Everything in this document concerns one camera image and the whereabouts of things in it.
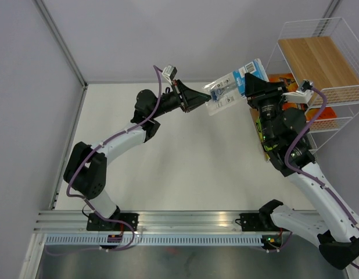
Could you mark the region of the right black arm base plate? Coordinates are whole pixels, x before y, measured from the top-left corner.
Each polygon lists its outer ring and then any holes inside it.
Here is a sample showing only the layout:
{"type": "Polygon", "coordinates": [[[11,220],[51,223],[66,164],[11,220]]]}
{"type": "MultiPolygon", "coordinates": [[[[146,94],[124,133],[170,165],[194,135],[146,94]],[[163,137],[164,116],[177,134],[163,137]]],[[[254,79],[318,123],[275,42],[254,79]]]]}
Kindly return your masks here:
{"type": "Polygon", "coordinates": [[[261,216],[260,213],[240,213],[240,226],[242,231],[247,232],[280,232],[281,229],[277,227],[272,221],[265,217],[261,216]]]}

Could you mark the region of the small green black razor box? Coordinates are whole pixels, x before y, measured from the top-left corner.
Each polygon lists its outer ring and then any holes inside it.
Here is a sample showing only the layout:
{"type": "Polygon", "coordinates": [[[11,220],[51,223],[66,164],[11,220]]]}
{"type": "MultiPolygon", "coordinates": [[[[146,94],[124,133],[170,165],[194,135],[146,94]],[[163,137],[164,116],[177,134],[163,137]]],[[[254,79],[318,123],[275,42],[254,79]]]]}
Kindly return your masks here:
{"type": "Polygon", "coordinates": [[[262,140],[263,139],[263,133],[262,133],[262,130],[261,130],[261,122],[260,122],[259,117],[257,117],[257,119],[255,121],[255,126],[256,126],[256,130],[257,130],[257,133],[259,135],[259,138],[262,140]]]}

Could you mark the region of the clear blue blister razor pack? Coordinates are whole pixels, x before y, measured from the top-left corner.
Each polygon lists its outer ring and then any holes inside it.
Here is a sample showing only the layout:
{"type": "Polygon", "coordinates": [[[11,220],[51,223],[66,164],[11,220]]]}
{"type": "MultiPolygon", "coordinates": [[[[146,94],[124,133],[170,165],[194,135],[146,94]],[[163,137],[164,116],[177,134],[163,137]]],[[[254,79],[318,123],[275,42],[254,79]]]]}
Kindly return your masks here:
{"type": "Polygon", "coordinates": [[[211,99],[206,102],[206,108],[210,116],[245,99],[246,73],[268,81],[268,76],[261,60],[255,59],[203,87],[204,93],[211,97],[211,99]]]}

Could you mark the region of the large green black razor box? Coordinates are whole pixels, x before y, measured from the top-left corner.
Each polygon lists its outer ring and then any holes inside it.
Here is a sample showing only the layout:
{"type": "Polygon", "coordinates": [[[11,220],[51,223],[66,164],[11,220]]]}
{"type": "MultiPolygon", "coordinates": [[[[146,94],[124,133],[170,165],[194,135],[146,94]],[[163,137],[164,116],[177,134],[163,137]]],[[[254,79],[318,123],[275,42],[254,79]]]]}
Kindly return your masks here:
{"type": "Polygon", "coordinates": [[[263,147],[263,151],[265,153],[268,153],[269,151],[272,151],[273,149],[275,149],[278,144],[274,143],[274,142],[267,142],[267,141],[262,141],[261,145],[263,147]]]}

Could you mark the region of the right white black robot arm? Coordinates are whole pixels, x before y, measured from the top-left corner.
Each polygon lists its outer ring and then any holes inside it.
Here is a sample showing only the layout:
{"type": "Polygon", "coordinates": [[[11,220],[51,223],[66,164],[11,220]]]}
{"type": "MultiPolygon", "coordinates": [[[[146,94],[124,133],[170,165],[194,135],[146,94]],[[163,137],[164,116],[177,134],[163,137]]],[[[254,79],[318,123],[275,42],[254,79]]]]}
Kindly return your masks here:
{"type": "Polygon", "coordinates": [[[289,95],[284,83],[245,74],[245,97],[259,113],[262,144],[268,148],[270,162],[298,187],[320,216],[319,220],[310,218],[273,199],[259,209],[259,223],[266,230],[281,228],[300,236],[317,247],[331,266],[343,270],[355,266],[359,257],[359,215],[325,178],[305,139],[327,105],[325,94],[306,80],[299,92],[308,91],[322,98],[311,120],[301,109],[283,109],[289,95]]]}

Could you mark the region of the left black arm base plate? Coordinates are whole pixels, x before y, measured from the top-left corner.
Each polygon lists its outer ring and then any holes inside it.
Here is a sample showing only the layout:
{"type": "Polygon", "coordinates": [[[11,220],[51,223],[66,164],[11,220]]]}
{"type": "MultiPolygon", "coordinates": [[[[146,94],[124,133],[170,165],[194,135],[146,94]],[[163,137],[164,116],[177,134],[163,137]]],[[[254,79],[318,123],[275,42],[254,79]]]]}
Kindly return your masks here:
{"type": "MultiPolygon", "coordinates": [[[[119,213],[116,216],[112,216],[112,218],[129,224],[134,231],[137,230],[139,223],[139,214],[137,213],[119,213]]],[[[91,213],[88,216],[87,231],[120,231],[121,229],[123,229],[123,231],[130,230],[125,224],[104,221],[95,213],[91,213]]]]}

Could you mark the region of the orange Fusion5 box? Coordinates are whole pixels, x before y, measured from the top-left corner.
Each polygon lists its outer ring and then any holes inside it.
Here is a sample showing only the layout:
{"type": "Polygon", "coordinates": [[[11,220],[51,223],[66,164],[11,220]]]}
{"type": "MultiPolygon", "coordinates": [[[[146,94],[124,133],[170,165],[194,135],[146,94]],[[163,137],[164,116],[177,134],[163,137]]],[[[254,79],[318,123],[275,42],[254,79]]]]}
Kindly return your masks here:
{"type": "Polygon", "coordinates": [[[282,82],[287,88],[297,87],[297,82],[292,73],[269,74],[268,79],[270,82],[282,82]]]}
{"type": "Polygon", "coordinates": [[[335,111],[327,107],[324,111],[319,115],[318,119],[310,126],[311,131],[319,131],[319,130],[330,130],[334,128],[338,128],[338,124],[336,123],[337,115],[335,111]]]}

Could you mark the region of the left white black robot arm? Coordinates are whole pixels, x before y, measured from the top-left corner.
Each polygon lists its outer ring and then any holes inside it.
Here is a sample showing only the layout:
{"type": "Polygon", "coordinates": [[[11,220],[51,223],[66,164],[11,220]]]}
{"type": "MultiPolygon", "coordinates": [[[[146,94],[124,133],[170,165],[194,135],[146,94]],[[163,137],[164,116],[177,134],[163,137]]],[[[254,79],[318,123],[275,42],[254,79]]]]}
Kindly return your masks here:
{"type": "Polygon", "coordinates": [[[180,108],[188,113],[211,99],[210,95],[192,90],[181,80],[155,95],[145,89],[138,93],[134,115],[125,129],[95,144],[77,143],[70,155],[63,179],[68,189],[76,191],[91,209],[89,230],[116,231],[132,226],[122,220],[120,208],[107,193],[107,168],[130,149],[146,143],[156,134],[160,123],[156,118],[180,108]]]}

